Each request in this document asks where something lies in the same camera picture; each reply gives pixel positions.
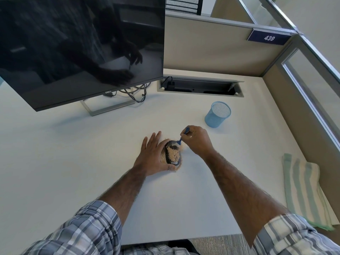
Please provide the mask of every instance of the desk number plate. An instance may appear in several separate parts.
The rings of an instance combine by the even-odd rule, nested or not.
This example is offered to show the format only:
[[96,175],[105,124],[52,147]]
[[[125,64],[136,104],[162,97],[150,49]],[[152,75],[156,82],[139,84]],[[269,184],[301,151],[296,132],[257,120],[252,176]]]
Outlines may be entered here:
[[283,46],[288,41],[288,39],[290,39],[290,37],[291,37],[290,35],[253,29],[247,40]]

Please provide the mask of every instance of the beige partition panel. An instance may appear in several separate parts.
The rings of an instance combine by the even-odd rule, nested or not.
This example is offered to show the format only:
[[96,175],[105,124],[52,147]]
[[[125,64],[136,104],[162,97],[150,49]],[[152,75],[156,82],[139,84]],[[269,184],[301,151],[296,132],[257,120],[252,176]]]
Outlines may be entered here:
[[164,68],[260,76],[283,46],[247,41],[251,32],[247,27],[166,16]]
[[[290,78],[274,65],[263,77],[305,158],[320,166],[320,185],[340,219],[340,154]],[[340,226],[318,229],[340,245]]]
[[211,17],[253,23],[240,0],[216,0]]

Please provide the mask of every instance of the striped towel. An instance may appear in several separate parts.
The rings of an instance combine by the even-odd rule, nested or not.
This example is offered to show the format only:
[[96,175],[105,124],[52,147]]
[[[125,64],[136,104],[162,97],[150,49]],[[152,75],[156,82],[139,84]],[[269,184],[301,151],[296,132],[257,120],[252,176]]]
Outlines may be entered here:
[[284,154],[283,172],[288,209],[313,226],[334,230],[339,221],[319,185],[319,166]]

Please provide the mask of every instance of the monitor screen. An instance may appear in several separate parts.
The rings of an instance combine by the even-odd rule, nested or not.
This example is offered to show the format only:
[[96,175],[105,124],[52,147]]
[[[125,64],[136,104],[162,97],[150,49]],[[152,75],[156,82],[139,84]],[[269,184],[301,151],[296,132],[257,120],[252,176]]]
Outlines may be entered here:
[[163,76],[165,0],[0,0],[0,76],[36,111]]

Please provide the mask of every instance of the hand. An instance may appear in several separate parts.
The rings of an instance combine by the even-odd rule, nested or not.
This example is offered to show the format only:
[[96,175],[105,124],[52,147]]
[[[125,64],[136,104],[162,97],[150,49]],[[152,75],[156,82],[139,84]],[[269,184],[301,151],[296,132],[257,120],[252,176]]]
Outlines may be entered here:
[[143,63],[143,56],[142,54],[139,52],[137,46],[128,41],[125,40],[122,43],[122,47],[123,47],[123,52],[124,52],[124,56],[130,61],[130,65],[132,65],[134,62],[137,65],[138,63]]
[[[187,127],[189,127],[190,130],[187,134],[184,134]],[[205,129],[193,125],[187,127],[181,132],[181,138],[195,154],[204,159],[205,156],[215,151]]]
[[146,171],[146,176],[153,175],[160,171],[175,170],[176,167],[170,164],[164,164],[160,161],[160,153],[169,139],[163,140],[158,144],[159,137],[162,132],[157,135],[153,133],[147,144],[148,137],[143,139],[140,154],[134,163],[135,166],[141,166]]
[[134,75],[129,70],[111,70],[98,67],[94,75],[101,83],[121,86],[131,80]]

